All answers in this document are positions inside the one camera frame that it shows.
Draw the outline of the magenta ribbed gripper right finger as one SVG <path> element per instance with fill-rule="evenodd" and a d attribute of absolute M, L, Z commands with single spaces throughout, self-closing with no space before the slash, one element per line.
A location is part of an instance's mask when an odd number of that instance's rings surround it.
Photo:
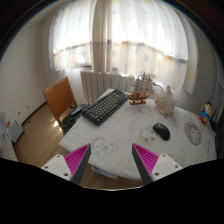
<path fill-rule="evenodd" d="M 150 184 L 182 169 L 167 154 L 156 154 L 135 143 L 132 144 L 132 155 L 143 185 Z"/>

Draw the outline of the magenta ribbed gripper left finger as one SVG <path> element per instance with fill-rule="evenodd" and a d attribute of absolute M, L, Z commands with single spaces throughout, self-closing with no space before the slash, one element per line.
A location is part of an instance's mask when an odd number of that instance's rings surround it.
<path fill-rule="evenodd" d="M 88 143 L 66 155 L 55 155 L 42 169 L 79 185 L 90 155 L 91 144 Z"/>

